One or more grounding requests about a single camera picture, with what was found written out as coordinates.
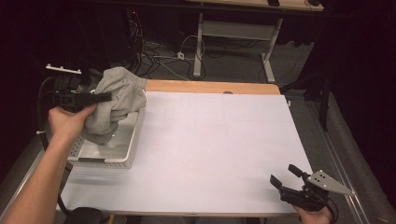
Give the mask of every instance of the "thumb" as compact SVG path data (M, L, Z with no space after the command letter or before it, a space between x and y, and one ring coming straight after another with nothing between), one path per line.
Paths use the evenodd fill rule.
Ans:
M83 119L87 118L94 110L96 109L96 105L90 105L85 108L83 108L81 111L77 113L79 117L82 117Z

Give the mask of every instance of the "white basket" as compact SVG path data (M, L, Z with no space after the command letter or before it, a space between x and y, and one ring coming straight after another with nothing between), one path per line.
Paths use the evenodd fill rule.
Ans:
M144 108L140 109L119 121L119 128L106 144L98 146L80 136L69 154L68 161L74 166L130 169L145 111Z

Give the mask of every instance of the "human hand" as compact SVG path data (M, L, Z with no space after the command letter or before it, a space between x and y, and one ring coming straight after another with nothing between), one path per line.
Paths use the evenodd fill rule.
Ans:
M330 224L332 213L327 207L323 207L318 212L308 212L301 207L293 206L300 215L301 222L304 224Z
M65 137L69 141L74 141L81 133L84 120L96 108L96 105L90 105L77 112L76 114L67 112L57 106L49 111L49 125L52 134Z

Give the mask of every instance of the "table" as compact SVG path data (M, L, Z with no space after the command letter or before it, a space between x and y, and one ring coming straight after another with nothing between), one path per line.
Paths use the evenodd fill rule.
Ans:
M74 167L62 194L68 209L89 206L144 216L296 216L279 200L270 174L299 189L303 182L287 170L289 163L312 171L276 86L149 80L147 91L132 168ZM249 109L252 105L257 110ZM227 125L227 133L222 132Z
M279 10L302 10L302 11L322 11L323 6L317 7L309 5L305 0L284 0L279 1L279 7L271 7L266 0L189 0L197 3L209 4L223 4L242 7L268 7ZM202 37L203 35L237 37L247 39L257 39L269 41L269 47L265 53L262 53L262 65L264 66L264 73L267 76L268 83L275 83L275 77L269 62L271 53L274 50L277 36L280 31L283 19L277 19L275 25L259 25L259 24L245 24L237 22L225 21L207 21L204 20L203 13L200 14L198 21L198 40L197 50L194 57L193 75L199 77L201 75L202 62Z

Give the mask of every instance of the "white tabletop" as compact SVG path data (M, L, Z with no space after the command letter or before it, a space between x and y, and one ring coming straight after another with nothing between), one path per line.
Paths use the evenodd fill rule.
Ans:
M300 189L289 164L312 173L282 95L148 92L130 170L74 167L68 209L113 214L282 217L270 184Z

